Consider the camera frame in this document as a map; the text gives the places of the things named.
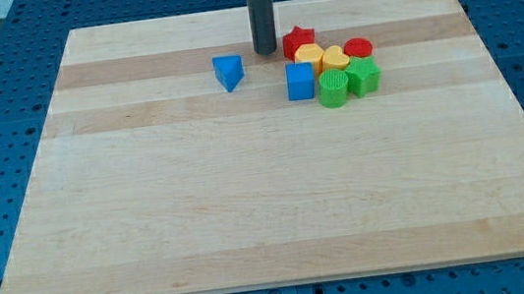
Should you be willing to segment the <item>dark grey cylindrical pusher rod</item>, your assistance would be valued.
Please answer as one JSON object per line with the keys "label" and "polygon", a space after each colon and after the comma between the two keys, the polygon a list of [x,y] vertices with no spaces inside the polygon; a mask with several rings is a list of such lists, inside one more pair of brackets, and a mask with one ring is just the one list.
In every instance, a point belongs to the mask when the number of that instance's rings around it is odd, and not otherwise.
{"label": "dark grey cylindrical pusher rod", "polygon": [[247,0],[254,51],[260,55],[276,50],[273,0]]}

